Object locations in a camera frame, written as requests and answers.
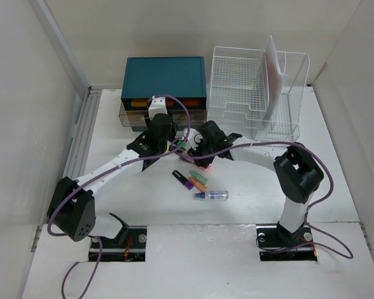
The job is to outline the pink cap colourful tube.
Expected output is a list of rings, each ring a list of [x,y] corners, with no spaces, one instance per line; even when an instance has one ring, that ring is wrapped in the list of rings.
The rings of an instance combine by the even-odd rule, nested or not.
[[[211,169],[211,166],[208,166],[208,167],[199,166],[199,169],[201,169],[203,171],[209,171]]]

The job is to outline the clear blue glue pen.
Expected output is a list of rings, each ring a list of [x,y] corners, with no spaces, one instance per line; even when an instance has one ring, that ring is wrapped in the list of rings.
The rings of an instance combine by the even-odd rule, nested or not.
[[[227,201],[229,193],[227,191],[206,191],[193,195],[193,199],[197,201]]]

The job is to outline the teal drawer organizer box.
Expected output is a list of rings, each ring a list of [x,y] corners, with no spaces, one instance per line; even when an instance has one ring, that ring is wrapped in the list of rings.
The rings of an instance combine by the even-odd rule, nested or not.
[[[192,126],[206,120],[206,72],[203,56],[129,57],[127,59],[119,119],[133,131],[146,129],[147,100],[171,95],[188,109]]]

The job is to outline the clear mesh zip pouch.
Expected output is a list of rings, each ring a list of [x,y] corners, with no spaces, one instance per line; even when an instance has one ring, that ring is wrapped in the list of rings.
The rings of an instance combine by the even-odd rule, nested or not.
[[[278,106],[279,97],[284,86],[287,75],[282,72],[279,60],[277,58],[277,51],[272,36],[269,36],[265,51],[265,61],[267,70],[267,83],[268,83],[268,105],[265,121],[270,121],[276,108]]]

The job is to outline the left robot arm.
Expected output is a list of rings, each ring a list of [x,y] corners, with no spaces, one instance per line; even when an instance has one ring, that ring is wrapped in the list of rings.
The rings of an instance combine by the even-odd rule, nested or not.
[[[172,117],[159,113],[110,162],[79,178],[62,178],[47,211],[49,224],[60,229],[59,236],[66,235],[74,242],[92,236],[104,237],[113,247],[122,246],[127,239],[128,224],[114,213],[97,214],[96,203],[120,183],[158,161],[175,134]]]

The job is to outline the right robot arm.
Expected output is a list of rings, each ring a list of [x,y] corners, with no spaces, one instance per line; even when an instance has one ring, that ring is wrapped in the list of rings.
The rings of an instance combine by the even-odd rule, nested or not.
[[[272,229],[258,233],[264,249],[288,248],[299,244],[304,234],[305,215],[324,173],[299,143],[281,141],[255,143],[239,133],[226,135],[214,121],[198,129],[184,129],[185,150],[195,165],[207,168],[215,157],[243,161],[275,172],[285,203]]]

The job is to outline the green black highlighter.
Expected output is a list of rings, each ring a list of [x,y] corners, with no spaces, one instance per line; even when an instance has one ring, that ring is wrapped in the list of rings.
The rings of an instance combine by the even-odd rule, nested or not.
[[[181,140],[179,140],[177,143],[176,143],[176,146],[180,146],[182,148],[186,148],[186,143],[183,143]]]

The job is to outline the pastel green highlighter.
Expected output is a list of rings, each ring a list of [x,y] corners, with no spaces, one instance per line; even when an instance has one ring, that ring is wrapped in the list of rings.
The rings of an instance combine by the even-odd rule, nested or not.
[[[196,171],[189,171],[189,174],[190,174],[191,177],[195,178],[201,184],[206,185],[207,182],[208,182],[208,179],[206,177],[204,177],[203,175],[197,173]]]

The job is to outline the pastel orange highlighter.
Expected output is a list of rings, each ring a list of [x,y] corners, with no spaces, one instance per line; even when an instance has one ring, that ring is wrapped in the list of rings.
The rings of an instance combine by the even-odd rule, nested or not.
[[[200,192],[206,192],[207,187],[206,187],[203,183],[201,183],[200,181],[198,181],[196,178],[190,176],[190,177],[188,178],[188,180],[189,180],[189,182],[191,182],[191,183],[194,185],[194,187],[195,187],[196,189],[198,189]]]

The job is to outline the purple black highlighter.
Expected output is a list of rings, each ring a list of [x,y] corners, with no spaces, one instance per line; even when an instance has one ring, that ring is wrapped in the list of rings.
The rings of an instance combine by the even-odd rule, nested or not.
[[[187,189],[192,190],[194,188],[194,185],[186,178],[184,177],[179,171],[174,170],[172,172],[172,175]]]

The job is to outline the aluminium rail frame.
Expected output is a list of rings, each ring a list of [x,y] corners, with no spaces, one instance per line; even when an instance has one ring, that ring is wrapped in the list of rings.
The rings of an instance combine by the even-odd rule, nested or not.
[[[85,172],[101,94],[102,90],[99,88],[89,87],[86,91],[77,122],[71,130],[70,148],[65,152],[65,166],[56,186],[64,177],[76,179]]]

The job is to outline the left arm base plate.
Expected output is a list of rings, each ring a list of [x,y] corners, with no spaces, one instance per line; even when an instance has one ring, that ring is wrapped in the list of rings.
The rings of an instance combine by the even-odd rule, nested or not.
[[[146,256],[147,226],[130,226],[121,244],[100,237],[102,241],[101,262],[144,262]]]

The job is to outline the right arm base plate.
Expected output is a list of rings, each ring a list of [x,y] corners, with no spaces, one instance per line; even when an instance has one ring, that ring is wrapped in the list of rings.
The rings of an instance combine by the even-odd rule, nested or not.
[[[256,245],[261,262],[317,261],[311,229],[302,225],[290,233],[279,224],[256,225]]]

